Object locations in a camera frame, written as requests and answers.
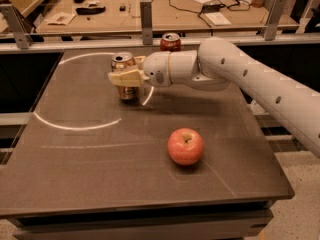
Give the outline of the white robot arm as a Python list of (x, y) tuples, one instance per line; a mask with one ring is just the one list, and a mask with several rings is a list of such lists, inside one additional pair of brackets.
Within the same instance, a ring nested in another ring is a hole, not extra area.
[(253, 59), (231, 42), (204, 40), (190, 51), (155, 52), (108, 74), (115, 86), (184, 84), (220, 91), (233, 83), (258, 102), (314, 155), (320, 156), (320, 93)]

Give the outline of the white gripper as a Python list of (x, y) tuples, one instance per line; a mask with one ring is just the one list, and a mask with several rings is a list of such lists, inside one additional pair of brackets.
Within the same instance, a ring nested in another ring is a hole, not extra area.
[(155, 52), (149, 56), (135, 56), (137, 66), (115, 70), (108, 73), (110, 82), (115, 86), (140, 87), (146, 81), (154, 87), (169, 87), (171, 85), (168, 66), (168, 51)]

